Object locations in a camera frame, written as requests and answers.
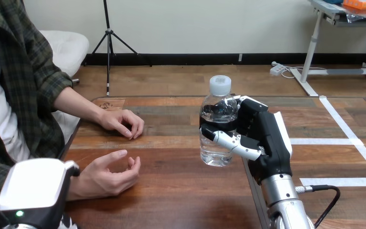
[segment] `chair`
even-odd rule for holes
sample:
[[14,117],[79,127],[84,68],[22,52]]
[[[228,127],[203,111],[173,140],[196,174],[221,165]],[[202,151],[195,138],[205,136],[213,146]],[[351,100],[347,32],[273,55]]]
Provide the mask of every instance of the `chair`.
[[89,48],[88,39],[82,34],[67,31],[40,31],[53,52],[53,62],[71,78],[79,70]]

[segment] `rolled-up sleeve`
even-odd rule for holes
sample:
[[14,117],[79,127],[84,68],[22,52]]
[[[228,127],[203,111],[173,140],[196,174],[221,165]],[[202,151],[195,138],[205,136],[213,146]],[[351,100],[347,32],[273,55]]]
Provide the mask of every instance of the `rolled-up sleeve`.
[[72,87],[72,80],[52,62],[53,54],[50,44],[30,21],[22,4],[19,5],[19,19],[24,28],[23,36],[27,55],[33,66],[38,103],[47,104],[51,110],[54,110],[54,101],[66,87]]

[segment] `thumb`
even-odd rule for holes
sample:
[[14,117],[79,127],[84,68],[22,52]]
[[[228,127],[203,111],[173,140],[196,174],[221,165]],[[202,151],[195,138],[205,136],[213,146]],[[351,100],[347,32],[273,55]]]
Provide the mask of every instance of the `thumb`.
[[125,137],[131,137],[131,131],[129,131],[123,124],[119,122],[114,123],[114,129],[116,129],[120,134],[124,135]]
[[96,158],[93,163],[98,168],[107,168],[111,163],[120,160],[127,155],[127,150],[119,150]]

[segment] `fingernail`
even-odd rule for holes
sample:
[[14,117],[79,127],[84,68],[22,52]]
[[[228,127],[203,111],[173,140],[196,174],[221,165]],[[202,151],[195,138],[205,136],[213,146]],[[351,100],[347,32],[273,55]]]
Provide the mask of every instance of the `fingernail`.
[[119,155],[120,155],[120,156],[125,156],[125,155],[127,155],[127,150],[121,150],[121,151],[119,152]]

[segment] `white wall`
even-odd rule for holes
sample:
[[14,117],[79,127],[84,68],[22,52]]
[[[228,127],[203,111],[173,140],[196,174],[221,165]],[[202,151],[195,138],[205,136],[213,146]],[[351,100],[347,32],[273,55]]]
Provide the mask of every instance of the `white wall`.
[[[101,0],[25,0],[40,30],[106,30]],[[139,53],[306,52],[316,22],[307,0],[108,0],[110,26]],[[322,22],[317,52],[366,53],[366,28]],[[107,52],[104,42],[98,52]],[[129,52],[114,42],[115,52]]]

